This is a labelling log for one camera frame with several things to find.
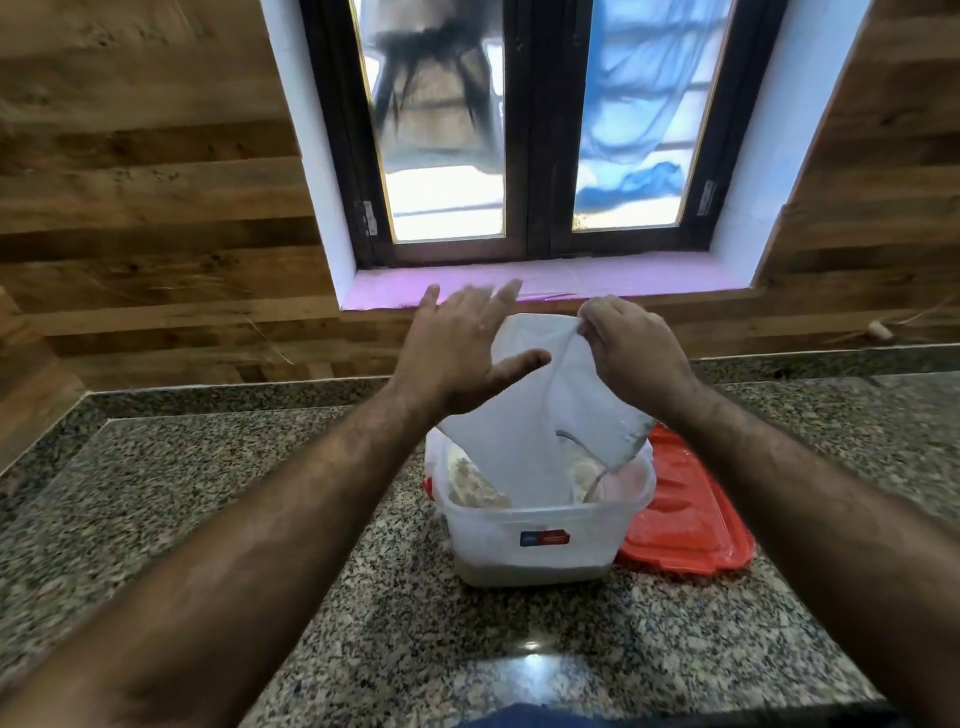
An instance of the window frame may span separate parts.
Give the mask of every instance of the window frame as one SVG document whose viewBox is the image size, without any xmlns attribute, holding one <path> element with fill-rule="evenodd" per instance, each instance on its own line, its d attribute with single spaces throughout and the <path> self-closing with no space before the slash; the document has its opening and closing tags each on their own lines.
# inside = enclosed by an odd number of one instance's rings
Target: window frame
<svg viewBox="0 0 960 728">
<path fill-rule="evenodd" d="M 535 2 L 503 0 L 506 234 L 395 243 L 351 2 L 300 0 L 358 268 L 708 250 L 787 0 L 734 0 L 680 224 L 606 231 L 572 228 L 593 0 Z"/>
<path fill-rule="evenodd" d="M 600 231 L 572 228 L 593 0 L 572 2 L 576 5 L 571 14 L 573 28 L 564 31 L 566 43 L 554 50 L 564 54 L 563 86 L 567 103 L 564 112 L 558 114 L 565 123 L 549 144 L 550 153 L 555 156 L 550 255 L 709 250 L 787 0 L 734 0 L 727 39 L 719 59 L 720 71 L 708 100 L 706 119 L 701 122 L 706 124 L 699 145 L 696 141 L 692 145 L 694 158 L 679 224 Z M 560 108 L 564 97 L 548 103 Z M 535 158 L 534 163 L 545 164 L 546 160 Z M 713 188 L 705 198 L 708 182 L 712 182 Z M 699 214 L 701 204 L 706 205 L 705 214 Z"/>
</svg>

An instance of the wood paneling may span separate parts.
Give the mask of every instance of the wood paneling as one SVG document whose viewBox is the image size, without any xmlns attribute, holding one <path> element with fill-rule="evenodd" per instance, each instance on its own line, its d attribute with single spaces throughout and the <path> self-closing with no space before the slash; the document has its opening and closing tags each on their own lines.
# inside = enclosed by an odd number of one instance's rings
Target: wood paneling
<svg viewBox="0 0 960 728">
<path fill-rule="evenodd" d="M 92 389 L 388 374 L 411 318 L 338 310 L 256 0 L 0 9 L 0 232 L 37 347 L 0 360 L 17 376 L 54 354 Z M 693 356 L 868 346 L 874 320 L 960 340 L 954 0 L 875 1 L 760 279 L 642 302 Z"/>
<path fill-rule="evenodd" d="M 81 381 L 0 288 L 0 473 L 83 393 Z"/>
</svg>

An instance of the sticker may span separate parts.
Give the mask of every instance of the sticker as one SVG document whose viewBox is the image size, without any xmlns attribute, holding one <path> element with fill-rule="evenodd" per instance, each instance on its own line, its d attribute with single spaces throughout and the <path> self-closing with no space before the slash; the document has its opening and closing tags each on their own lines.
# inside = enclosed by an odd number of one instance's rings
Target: sticker
<svg viewBox="0 0 960 728">
<path fill-rule="evenodd" d="M 570 543 L 570 534 L 562 528 L 552 531 L 520 531 L 521 546 L 562 546 Z"/>
</svg>

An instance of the red lid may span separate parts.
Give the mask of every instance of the red lid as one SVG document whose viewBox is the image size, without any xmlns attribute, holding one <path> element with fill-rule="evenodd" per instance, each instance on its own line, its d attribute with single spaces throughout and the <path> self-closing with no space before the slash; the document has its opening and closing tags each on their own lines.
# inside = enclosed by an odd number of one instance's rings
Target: red lid
<svg viewBox="0 0 960 728">
<path fill-rule="evenodd" d="M 749 564 L 754 537 L 697 456 L 663 425 L 654 429 L 650 443 L 657 490 L 634 516 L 617 562 L 706 575 Z"/>
</svg>

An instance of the window pane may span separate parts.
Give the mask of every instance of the window pane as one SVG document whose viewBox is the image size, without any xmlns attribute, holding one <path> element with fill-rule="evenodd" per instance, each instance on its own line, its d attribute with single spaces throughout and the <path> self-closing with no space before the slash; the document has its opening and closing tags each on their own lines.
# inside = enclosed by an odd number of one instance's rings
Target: window pane
<svg viewBox="0 0 960 728">
<path fill-rule="evenodd" d="M 676 225 L 731 0 L 593 0 L 575 231 Z"/>
<path fill-rule="evenodd" d="M 503 0 L 352 0 L 399 243 L 504 233 Z"/>
</svg>

